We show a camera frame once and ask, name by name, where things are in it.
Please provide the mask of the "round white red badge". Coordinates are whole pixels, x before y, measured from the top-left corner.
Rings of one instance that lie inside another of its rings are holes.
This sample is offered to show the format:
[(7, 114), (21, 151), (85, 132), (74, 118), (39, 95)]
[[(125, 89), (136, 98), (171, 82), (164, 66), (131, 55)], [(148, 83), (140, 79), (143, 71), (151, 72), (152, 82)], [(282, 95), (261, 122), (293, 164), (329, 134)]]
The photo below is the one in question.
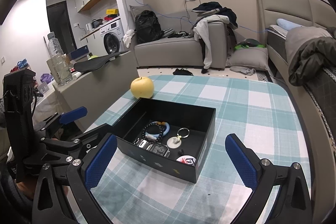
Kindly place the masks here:
[(187, 165), (190, 165), (190, 166), (194, 166), (195, 165), (195, 162), (196, 162), (196, 158), (193, 157), (193, 156), (190, 156), (190, 155), (183, 155), (183, 156), (180, 156), (177, 161), (183, 163), (183, 164), (187, 164)]

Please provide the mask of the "grey side cabinet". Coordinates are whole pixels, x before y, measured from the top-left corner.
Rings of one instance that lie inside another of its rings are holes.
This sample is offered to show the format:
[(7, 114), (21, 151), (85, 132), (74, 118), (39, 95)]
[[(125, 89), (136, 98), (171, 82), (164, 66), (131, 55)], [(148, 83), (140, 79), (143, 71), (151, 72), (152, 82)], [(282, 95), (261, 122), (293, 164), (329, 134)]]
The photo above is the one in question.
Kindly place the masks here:
[(76, 121), (79, 129), (86, 131), (130, 89), (131, 82), (136, 78), (137, 61), (132, 52), (126, 52), (79, 79), (63, 86), (54, 83), (53, 86), (64, 112), (82, 106), (87, 108), (87, 115)]

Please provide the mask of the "grey blanket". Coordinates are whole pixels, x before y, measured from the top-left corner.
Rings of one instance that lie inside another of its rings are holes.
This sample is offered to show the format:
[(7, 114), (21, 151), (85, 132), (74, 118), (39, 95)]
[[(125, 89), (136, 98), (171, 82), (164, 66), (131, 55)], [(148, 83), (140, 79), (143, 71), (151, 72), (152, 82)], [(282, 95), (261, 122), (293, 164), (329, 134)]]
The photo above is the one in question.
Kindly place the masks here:
[(311, 39), (331, 38), (327, 30), (319, 27), (296, 27), (288, 31), (285, 39), (286, 58), (291, 63), (298, 49)]

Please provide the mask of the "light blue bangle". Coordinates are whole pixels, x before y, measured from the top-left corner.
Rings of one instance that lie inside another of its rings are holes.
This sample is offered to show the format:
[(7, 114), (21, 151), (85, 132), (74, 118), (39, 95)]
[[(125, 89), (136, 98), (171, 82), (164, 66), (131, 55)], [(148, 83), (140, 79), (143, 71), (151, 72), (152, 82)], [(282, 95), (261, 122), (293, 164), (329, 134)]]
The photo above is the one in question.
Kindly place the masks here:
[[(157, 133), (150, 133), (148, 132), (149, 129), (157, 129)], [(151, 122), (149, 123), (144, 131), (144, 137), (147, 141), (150, 142), (158, 142), (160, 141), (164, 136), (166, 136), (170, 131), (170, 125), (167, 122)]]

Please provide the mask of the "silver ring white keychain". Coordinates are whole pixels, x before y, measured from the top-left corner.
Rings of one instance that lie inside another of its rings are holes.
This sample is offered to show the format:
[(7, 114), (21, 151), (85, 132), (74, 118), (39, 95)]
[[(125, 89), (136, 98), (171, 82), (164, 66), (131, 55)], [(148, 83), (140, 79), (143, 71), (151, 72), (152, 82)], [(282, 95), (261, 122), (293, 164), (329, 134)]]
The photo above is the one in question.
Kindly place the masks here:
[(176, 149), (181, 146), (182, 140), (188, 138), (190, 135), (190, 130), (188, 128), (180, 128), (177, 134), (168, 139), (166, 145), (171, 149)]

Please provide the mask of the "clear plastic water bottle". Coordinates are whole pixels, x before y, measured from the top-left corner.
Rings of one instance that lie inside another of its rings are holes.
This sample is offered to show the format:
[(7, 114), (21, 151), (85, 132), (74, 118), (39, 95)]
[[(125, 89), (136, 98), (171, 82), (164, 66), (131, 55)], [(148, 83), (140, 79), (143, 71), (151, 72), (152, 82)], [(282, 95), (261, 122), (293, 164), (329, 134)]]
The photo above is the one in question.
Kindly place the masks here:
[(72, 74), (70, 67), (66, 62), (66, 56), (63, 53), (62, 47), (55, 36), (54, 32), (50, 32), (48, 35), (48, 49), (50, 52), (52, 67), (56, 73), (54, 77), (55, 81), (59, 85), (65, 85), (72, 80)]

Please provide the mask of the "light blue pillow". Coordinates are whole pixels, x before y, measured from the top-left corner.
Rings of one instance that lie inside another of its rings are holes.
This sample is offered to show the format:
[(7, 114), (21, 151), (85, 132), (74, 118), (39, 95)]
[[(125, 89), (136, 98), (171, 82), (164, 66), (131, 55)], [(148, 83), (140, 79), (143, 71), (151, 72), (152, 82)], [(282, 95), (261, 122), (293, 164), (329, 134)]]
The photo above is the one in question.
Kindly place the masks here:
[(302, 25), (288, 21), (286, 19), (277, 19), (276, 23), (279, 27), (281, 27), (282, 29), (286, 30), (286, 31), (290, 31), (294, 28), (298, 28), (298, 27), (302, 27)]

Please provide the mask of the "black flat pad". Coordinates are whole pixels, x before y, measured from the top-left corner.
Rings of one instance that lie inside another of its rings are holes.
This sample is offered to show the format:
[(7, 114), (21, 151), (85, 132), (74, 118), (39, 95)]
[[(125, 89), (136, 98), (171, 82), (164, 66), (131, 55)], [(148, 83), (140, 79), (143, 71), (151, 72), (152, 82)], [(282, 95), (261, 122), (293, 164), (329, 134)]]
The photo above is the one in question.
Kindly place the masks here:
[(114, 60), (116, 57), (121, 54), (127, 53), (128, 51), (117, 52), (109, 54), (106, 56), (95, 57), (87, 61), (77, 62), (73, 65), (73, 68), (76, 72), (87, 73), (96, 71), (102, 68), (107, 62)]

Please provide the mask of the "black cloth on floor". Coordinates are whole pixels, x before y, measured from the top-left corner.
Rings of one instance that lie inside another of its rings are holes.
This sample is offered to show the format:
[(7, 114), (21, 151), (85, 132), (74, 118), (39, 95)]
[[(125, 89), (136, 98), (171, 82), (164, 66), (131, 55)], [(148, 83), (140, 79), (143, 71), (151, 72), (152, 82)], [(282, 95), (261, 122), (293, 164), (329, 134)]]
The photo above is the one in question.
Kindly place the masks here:
[(193, 76), (193, 73), (186, 69), (175, 69), (173, 71), (173, 75), (175, 76)]

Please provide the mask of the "blue book box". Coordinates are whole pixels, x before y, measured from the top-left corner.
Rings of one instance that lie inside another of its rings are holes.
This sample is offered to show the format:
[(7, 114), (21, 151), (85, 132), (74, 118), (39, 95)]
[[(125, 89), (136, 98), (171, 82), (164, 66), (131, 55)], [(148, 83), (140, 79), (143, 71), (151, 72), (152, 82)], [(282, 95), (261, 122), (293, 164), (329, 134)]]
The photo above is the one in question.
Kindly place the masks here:
[(88, 56), (89, 55), (89, 49), (88, 49), (88, 46), (83, 46), (83, 47), (80, 47), (70, 53), (68, 53), (68, 57), (69, 57), (69, 60), (79, 60), (85, 56)]

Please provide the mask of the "black cardboard box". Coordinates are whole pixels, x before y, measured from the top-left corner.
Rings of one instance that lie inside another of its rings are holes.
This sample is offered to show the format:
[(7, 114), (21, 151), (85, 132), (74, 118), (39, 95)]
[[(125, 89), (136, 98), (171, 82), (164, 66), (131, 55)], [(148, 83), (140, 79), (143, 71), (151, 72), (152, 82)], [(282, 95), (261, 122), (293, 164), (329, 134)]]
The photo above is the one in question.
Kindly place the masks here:
[(140, 98), (112, 125), (120, 151), (197, 182), (215, 131), (215, 108)]

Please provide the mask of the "silver metal wristwatch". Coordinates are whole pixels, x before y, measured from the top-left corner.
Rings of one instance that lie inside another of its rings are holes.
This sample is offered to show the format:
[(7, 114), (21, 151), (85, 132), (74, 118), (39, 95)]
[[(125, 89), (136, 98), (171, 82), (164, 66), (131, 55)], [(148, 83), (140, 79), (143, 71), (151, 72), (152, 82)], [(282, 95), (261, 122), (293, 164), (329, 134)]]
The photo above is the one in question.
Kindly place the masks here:
[(137, 138), (133, 144), (141, 149), (155, 153), (156, 155), (160, 155), (163, 157), (170, 156), (169, 147), (161, 143), (150, 143), (149, 141), (145, 139)]

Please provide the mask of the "dark green jacket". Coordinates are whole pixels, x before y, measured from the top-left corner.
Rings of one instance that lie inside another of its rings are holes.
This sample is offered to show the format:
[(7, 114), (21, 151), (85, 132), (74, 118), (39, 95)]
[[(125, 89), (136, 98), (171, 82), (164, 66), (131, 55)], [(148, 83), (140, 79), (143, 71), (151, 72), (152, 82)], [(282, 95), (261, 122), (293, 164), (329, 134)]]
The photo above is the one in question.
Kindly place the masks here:
[(289, 82), (302, 86), (323, 67), (335, 67), (335, 39), (316, 38), (302, 45), (288, 66)]

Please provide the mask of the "green cloth item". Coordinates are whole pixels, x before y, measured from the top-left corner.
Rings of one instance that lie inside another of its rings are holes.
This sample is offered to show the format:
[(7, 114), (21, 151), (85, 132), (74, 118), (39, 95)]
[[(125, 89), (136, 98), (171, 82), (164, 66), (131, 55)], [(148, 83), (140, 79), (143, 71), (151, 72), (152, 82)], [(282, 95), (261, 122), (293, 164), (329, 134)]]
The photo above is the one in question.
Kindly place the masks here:
[(237, 43), (234, 50), (237, 51), (247, 48), (265, 48), (265, 46), (256, 39), (245, 39), (242, 42)]

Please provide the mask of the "beige padded headboard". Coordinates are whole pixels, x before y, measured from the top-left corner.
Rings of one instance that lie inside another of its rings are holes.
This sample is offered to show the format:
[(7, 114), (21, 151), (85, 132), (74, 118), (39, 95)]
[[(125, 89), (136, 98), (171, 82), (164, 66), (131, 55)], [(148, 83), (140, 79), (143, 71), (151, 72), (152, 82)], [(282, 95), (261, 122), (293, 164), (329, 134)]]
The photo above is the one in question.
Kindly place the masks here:
[(257, 0), (260, 41), (269, 50), (272, 63), (287, 63), (285, 39), (269, 34), (267, 28), (276, 24), (276, 20), (285, 19), (302, 26), (321, 28), (335, 26), (335, 11), (318, 0)]

